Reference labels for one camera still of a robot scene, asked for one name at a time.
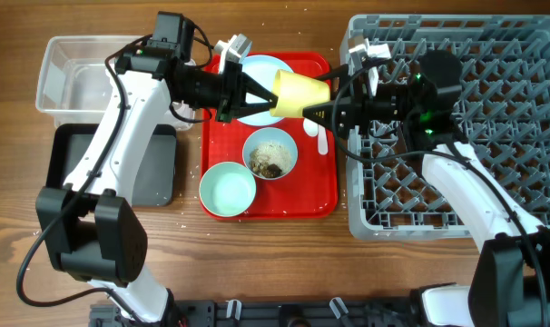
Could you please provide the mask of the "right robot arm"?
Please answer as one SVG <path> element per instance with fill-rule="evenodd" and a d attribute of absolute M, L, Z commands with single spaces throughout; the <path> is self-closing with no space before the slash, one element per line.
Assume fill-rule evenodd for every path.
<path fill-rule="evenodd" d="M 359 72 L 341 68 L 336 97 L 309 105 L 304 118 L 337 141 L 373 121 L 398 122 L 404 157 L 446 199 L 469 230 L 479 260 L 471 284 L 417 291 L 426 326 L 550 326 L 550 228 L 516 203 L 478 160 L 452 112 L 461 92 L 462 64 L 431 50 L 404 85 L 383 84 L 355 95 Z"/>

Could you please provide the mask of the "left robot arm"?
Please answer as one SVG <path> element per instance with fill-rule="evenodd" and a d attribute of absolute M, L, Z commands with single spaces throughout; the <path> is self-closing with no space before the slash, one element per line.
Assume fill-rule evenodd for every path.
<path fill-rule="evenodd" d="M 123 326 L 183 326 L 172 292 L 145 264 L 146 231 L 132 208 L 137 173 L 155 128 L 177 103 L 205 109 L 219 122 L 258 114 L 278 99 L 245 74 L 251 47 L 245 35 L 211 46 L 217 73 L 190 62 L 202 30 L 184 15 L 160 12 L 152 34 L 104 62 L 113 95 L 80 162 L 59 187 L 45 187 L 35 209 L 36 247 L 51 265 L 91 292 L 106 293 Z"/>

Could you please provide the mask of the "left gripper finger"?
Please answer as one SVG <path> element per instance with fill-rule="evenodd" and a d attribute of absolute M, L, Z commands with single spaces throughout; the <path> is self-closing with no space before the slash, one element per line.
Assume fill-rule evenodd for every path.
<path fill-rule="evenodd" d="M 242 74 L 242 91 L 244 94 L 252 94 L 267 103 L 276 103 L 278 96 L 263 87 L 246 73 Z"/>
<path fill-rule="evenodd" d="M 266 103 L 245 104 L 241 107 L 241 117 L 268 112 L 270 109 L 274 109 L 276 105 L 277 103 L 272 101 Z"/>

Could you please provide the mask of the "food scraps and rice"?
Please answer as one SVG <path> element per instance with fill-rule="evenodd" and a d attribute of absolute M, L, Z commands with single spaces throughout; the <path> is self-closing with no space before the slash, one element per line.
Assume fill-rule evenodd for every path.
<path fill-rule="evenodd" d="M 295 162 L 290 149 L 276 142 L 263 142 L 250 153 L 250 169 L 264 179 L 276 179 L 288 173 Z"/>

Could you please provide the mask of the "yellow plastic cup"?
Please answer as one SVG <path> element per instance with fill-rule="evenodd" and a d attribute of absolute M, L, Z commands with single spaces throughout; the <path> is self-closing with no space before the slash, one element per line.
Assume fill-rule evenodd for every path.
<path fill-rule="evenodd" d="M 330 100 L 327 83 L 285 70 L 275 74 L 271 92 L 278 97 L 276 106 L 270 109 L 274 117 L 301 118 L 304 108 Z"/>

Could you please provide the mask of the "blue bowl with food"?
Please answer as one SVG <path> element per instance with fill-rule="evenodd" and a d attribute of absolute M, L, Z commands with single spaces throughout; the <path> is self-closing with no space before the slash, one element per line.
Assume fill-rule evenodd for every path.
<path fill-rule="evenodd" d="M 263 180 L 278 180 L 289 174 L 298 159 L 298 147 L 285 131 L 265 127 L 253 132 L 242 148 L 244 165 Z"/>

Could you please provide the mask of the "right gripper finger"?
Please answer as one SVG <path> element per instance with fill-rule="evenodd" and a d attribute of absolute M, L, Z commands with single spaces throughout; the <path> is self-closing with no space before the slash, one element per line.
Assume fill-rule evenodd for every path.
<path fill-rule="evenodd" d="M 339 84 L 345 84 L 350 77 L 349 64 L 342 64 L 336 68 L 331 69 L 329 72 L 322 76 L 323 81 L 339 80 Z"/>
<path fill-rule="evenodd" d="M 342 122 L 340 104 L 335 101 L 309 105 L 302 110 L 302 117 L 320 125 L 331 125 L 332 119 L 336 124 Z"/>

